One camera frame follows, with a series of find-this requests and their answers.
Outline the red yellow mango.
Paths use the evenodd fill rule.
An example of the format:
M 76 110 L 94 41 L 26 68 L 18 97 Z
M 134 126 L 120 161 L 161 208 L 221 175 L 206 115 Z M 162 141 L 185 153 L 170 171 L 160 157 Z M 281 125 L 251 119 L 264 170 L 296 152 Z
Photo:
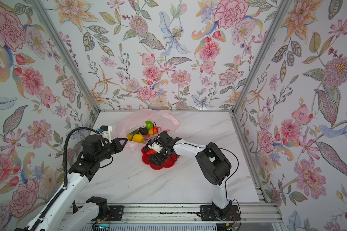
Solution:
M 148 131 L 148 134 L 151 135 L 151 136 L 154 136 L 154 135 L 157 135 L 159 132 L 159 128 L 158 127 L 153 127 L 151 128 L 149 131 Z

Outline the yellow lemon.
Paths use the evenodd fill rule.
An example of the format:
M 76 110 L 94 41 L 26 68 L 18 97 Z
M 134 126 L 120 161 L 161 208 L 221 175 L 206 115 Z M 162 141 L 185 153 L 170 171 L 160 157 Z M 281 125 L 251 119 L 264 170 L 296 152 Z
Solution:
M 132 138 L 132 141 L 136 142 L 136 143 L 143 143 L 144 142 L 144 136 L 141 134 L 135 134 Z

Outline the green round textured fruit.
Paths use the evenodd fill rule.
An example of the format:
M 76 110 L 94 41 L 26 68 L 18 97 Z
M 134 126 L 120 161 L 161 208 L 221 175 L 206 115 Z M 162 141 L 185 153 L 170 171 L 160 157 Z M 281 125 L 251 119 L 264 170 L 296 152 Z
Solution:
M 147 130 L 149 130 L 149 131 L 154 127 L 154 124 L 151 121 L 146 121 L 145 125 L 146 125 Z

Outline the dark avocado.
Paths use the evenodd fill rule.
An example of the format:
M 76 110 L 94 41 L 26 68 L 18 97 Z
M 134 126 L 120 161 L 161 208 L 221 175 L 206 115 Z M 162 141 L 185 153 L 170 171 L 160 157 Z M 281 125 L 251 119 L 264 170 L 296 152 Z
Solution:
M 149 133 L 149 129 L 147 129 L 146 127 L 144 127 L 144 128 L 140 127 L 140 128 L 139 128 L 139 133 L 140 133 L 141 135 L 143 135 L 143 136 L 146 136 L 146 135 L 148 135 L 148 133 Z

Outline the pink plastic bag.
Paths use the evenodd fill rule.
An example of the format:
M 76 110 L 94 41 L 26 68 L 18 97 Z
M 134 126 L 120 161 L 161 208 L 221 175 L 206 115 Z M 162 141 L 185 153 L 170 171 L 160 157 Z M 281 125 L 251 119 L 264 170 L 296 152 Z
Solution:
M 126 148 L 135 151 L 162 131 L 172 134 L 180 126 L 178 119 L 169 110 L 143 109 L 132 113 L 117 124 L 114 136 L 127 138 Z

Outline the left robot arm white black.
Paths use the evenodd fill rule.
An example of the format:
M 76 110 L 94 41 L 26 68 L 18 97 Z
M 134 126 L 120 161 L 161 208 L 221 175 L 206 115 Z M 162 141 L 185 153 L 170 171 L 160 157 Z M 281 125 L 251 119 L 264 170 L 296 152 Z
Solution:
M 110 217 L 107 200 L 92 196 L 77 212 L 68 219 L 63 219 L 80 192 L 100 170 L 101 163 L 111 159 L 114 154 L 120 153 L 127 142 L 127 138 L 109 140 L 98 134 L 87 136 L 82 141 L 80 156 L 68 171 L 63 186 L 22 230 L 79 231 L 91 221 L 99 222 Z

